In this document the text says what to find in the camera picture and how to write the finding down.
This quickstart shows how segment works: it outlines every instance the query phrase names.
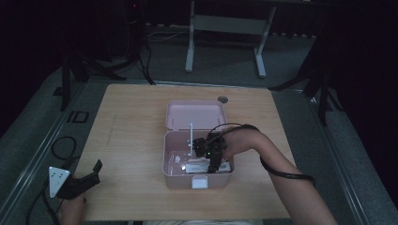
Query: metal stand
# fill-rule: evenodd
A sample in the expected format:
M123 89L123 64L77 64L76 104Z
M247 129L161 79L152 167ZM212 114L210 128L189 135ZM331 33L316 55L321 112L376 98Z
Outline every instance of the metal stand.
M239 19L229 17L217 17L207 15L195 15L195 1L191 0L191 19L190 19L190 43L188 46L187 62L185 65L186 72L193 71L193 55L194 41L193 35L195 30L207 30L216 32L229 32L248 35L261 35L261 42L257 48L254 48L255 62L257 64L258 75L261 78L267 76L266 67L262 52L268 37L269 28L275 14L276 7L273 7L268 15L267 20Z

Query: wooden table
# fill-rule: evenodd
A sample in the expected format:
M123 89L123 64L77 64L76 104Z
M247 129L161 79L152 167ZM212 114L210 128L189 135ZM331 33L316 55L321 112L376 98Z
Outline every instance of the wooden table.
M162 172L167 104L177 99L216 100L228 122L260 128L294 163L272 94L266 89L111 84L99 107L76 170L92 172L100 159L101 183L86 192L85 220L190 220L288 218L258 154L235 156L226 187L170 189Z

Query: gray carpet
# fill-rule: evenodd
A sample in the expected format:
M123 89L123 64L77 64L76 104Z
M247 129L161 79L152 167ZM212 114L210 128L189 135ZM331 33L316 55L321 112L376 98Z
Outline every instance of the gray carpet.
M260 79L257 76L254 58L253 42L246 41L242 46L234 43L210 43L204 38L196 41L193 73L184 72L187 41L184 35L164 41L151 41L152 57L149 65L150 75L156 83L202 83L215 85L232 85L248 87L268 87L283 83L295 76L306 53L313 44L312 39L272 36L268 39L264 52L268 76ZM148 58L148 51L143 50L143 59ZM128 70L120 70L121 76L128 77L125 83L143 83L143 75L139 67L132 66ZM115 81L92 75L87 84L73 83L75 101L66 112L58 111L61 99L52 96L53 90L60 85L60 71L50 76L37 94L32 97L19 119L0 141L1 171L3 182L0 187L2 203L17 185L20 174L26 168L30 159L38 149L49 151L49 146L43 146L45 140L49 144L56 138L70 135L77 140L79 155L95 119L101 98L109 83ZM295 85L301 89L305 82ZM312 174L317 180L317 189L325 199L339 224L396 224L397 211L382 187L372 164L367 158L355 130L343 112L336 110L328 112L329 126L319 125L314 111L316 104L301 96L294 90L274 93L274 99L281 116L287 139L291 146L298 167ZM88 121L84 124L67 123L71 111L89 112ZM53 137L48 136L48 130L55 122L61 121L61 126ZM68 153L70 142L56 146L57 151ZM347 189L342 185L341 170L336 169L332 155L338 152L343 171L352 185L358 198L352 204L347 200ZM48 166L62 164L52 154L43 158L38 166L36 176L21 198L15 198L13 214L7 219L8 224L24 224L30 203L40 190L48 172ZM53 208L58 202L51 201ZM42 201L34 207L31 224L51 224L45 213ZM123 222L86 222L86 224L123 224ZM265 224L291 224L290 219L265 220Z

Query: pink plastic box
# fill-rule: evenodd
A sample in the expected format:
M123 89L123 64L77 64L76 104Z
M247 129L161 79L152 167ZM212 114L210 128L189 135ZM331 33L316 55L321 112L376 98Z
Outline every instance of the pink plastic box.
M167 107L163 172L168 188L224 187L234 169L234 160L223 163L216 173L202 171L208 159L191 151L191 140L206 138L214 127L225 124L222 103L216 100L173 100ZM223 130L220 126L213 132Z

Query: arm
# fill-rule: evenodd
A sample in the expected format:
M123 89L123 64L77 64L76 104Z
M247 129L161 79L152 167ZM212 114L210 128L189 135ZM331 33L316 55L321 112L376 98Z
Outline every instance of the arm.
M269 137L257 130L237 130L227 133L224 138L228 145L224 153L226 159L254 149L274 170L284 173L301 173ZM337 224L311 182L287 179L271 173L269 176L294 224Z
M63 200L60 210L62 225L83 224L84 194L79 195L73 200Z

